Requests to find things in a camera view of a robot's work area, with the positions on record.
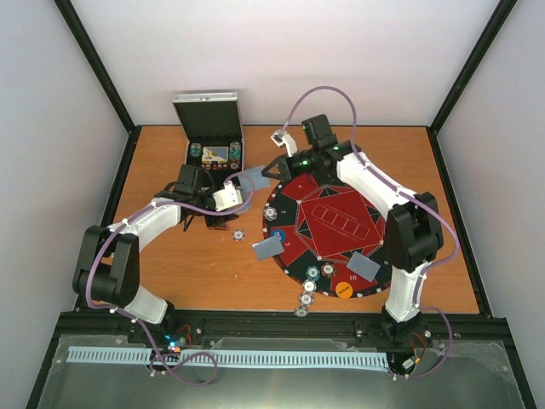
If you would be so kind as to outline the blue green fifty chip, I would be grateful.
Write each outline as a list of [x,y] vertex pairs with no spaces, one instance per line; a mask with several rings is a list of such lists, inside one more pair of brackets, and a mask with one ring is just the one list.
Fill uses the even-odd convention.
[[306,270],[307,279],[312,281],[317,281],[320,278],[321,272],[315,266],[309,266]]

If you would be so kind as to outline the blue orange ten chip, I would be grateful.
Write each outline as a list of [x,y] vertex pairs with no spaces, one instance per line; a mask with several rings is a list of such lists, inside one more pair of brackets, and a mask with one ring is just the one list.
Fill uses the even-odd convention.
[[314,280],[307,279],[301,285],[305,293],[313,293],[317,290],[317,283]]
[[303,292],[299,296],[299,303],[302,307],[309,307],[313,304],[313,294],[310,292]]

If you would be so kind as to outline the poker chip stack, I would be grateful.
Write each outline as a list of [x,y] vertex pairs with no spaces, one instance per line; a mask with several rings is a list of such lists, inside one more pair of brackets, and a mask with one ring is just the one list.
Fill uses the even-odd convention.
[[275,208],[271,206],[267,206],[263,211],[263,216],[267,221],[274,221],[278,217],[278,212]]

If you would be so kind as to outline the orange big blind button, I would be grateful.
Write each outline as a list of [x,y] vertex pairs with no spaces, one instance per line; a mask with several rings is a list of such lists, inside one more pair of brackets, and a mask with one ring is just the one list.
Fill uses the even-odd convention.
[[348,299],[353,296],[353,287],[346,281],[338,282],[335,287],[335,293],[340,299]]

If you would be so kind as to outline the blue small blind button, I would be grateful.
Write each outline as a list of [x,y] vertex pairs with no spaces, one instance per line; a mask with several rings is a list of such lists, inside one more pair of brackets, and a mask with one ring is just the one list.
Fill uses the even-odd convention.
[[282,243],[286,240],[286,233],[282,229],[273,229],[271,235],[277,236]]

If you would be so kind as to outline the grey card deck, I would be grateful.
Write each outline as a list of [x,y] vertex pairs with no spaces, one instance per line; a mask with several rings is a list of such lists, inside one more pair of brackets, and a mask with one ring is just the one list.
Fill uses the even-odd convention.
[[240,214],[240,213],[244,213],[246,211],[248,211],[252,206],[252,202],[250,201],[246,206],[244,206],[242,209],[238,210],[236,213],[237,214]]

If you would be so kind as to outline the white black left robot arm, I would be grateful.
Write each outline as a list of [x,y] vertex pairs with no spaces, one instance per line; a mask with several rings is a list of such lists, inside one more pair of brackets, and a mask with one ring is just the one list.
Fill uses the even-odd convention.
[[207,170],[183,165],[177,180],[144,208],[118,223],[85,231],[72,289],[91,308],[108,308],[147,322],[148,334],[167,343],[177,333],[176,320],[168,316],[173,305],[141,283],[141,252],[167,230],[180,224],[188,228],[196,216],[209,227],[235,219],[243,204],[240,188],[230,176],[216,185]]

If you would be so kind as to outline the blue patterned playing card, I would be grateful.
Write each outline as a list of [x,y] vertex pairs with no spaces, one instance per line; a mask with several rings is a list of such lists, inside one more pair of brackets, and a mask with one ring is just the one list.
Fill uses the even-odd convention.
[[267,177],[262,175],[262,171],[265,166],[260,165],[253,168],[249,168],[241,172],[238,176],[240,187],[243,191],[249,191],[251,187],[255,190],[262,190],[270,187],[270,181]]
[[256,259],[262,261],[284,253],[283,244],[277,235],[273,235],[261,242],[254,243],[252,248],[255,252]]
[[381,265],[359,252],[354,252],[347,263],[347,269],[362,279],[373,281]]

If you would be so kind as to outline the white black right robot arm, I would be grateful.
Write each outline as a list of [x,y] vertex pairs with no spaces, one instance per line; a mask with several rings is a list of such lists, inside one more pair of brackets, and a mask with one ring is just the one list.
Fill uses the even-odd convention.
[[437,200],[397,183],[354,141],[339,141],[326,116],[302,128],[308,149],[277,130],[272,141],[284,154],[263,170],[278,183],[263,233],[278,246],[272,259],[302,285],[296,314],[307,314],[315,293],[348,299],[388,291],[381,335],[403,343],[420,323],[422,284],[444,243]]

